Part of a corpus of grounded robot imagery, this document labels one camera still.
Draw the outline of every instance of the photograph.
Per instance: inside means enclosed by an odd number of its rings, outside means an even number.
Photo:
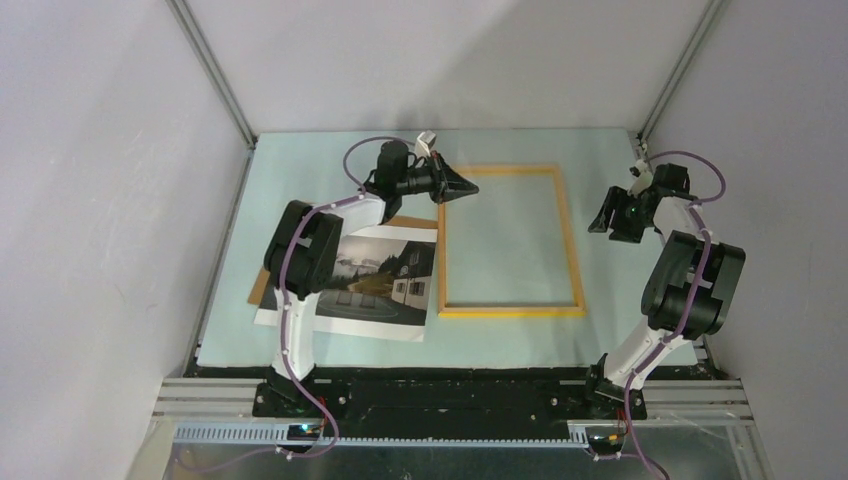
[[[435,240],[436,231],[366,230],[367,235],[349,235],[339,242],[333,275],[318,298],[315,329],[420,341],[436,254],[435,241],[421,239]]]

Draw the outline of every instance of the building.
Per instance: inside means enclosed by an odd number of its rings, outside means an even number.
[[[432,243],[407,242],[392,272],[392,300],[419,310],[427,309],[436,246]]]

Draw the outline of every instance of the wooden picture frame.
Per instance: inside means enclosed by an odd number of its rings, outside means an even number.
[[[554,183],[554,191],[559,213],[563,248],[571,280],[571,304],[554,305],[452,305],[448,298],[448,259],[447,259],[447,212],[446,205],[439,205],[439,232],[437,256],[439,267],[439,316],[441,317],[557,317],[586,315],[586,299],[583,283],[580,279],[580,267],[577,261],[577,247],[571,226],[571,215],[566,200],[565,182],[558,165],[471,165],[457,167],[455,170],[464,176],[490,175],[548,175]]]

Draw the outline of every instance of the window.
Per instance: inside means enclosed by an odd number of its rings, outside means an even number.
[[[409,293],[413,295],[424,295],[424,282],[412,282],[409,286]]]

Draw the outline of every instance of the light blue table surface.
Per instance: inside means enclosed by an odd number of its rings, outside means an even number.
[[[324,366],[364,367],[585,366],[614,349],[641,318],[642,290],[661,249],[659,240],[649,234],[641,245],[630,245],[586,232],[607,188],[631,181],[627,169],[634,157],[627,133],[622,129],[437,133],[436,146],[451,165],[558,163],[561,166],[588,315],[441,319],[436,315],[437,287],[433,285],[423,342],[316,333],[316,362]],[[259,137],[211,300],[199,365],[270,364],[279,341],[277,331],[253,324],[257,307],[249,305],[247,297],[280,216],[292,199],[325,203],[354,192],[354,185],[342,171],[342,155],[362,138],[384,134],[414,140],[417,132],[265,133]],[[379,145],[379,142],[364,145],[351,156],[351,170],[358,178],[364,179],[374,168]],[[545,214],[543,210],[528,211],[524,207],[514,205],[515,209],[522,209],[521,215]],[[508,203],[499,205],[499,209],[505,209],[504,218],[518,215],[509,208]],[[402,215],[429,219],[436,219],[436,213],[436,207],[424,195],[405,198],[401,210]],[[528,243],[539,243],[533,232],[524,235]],[[687,345],[672,352],[663,363],[693,365],[697,360],[694,350]]]

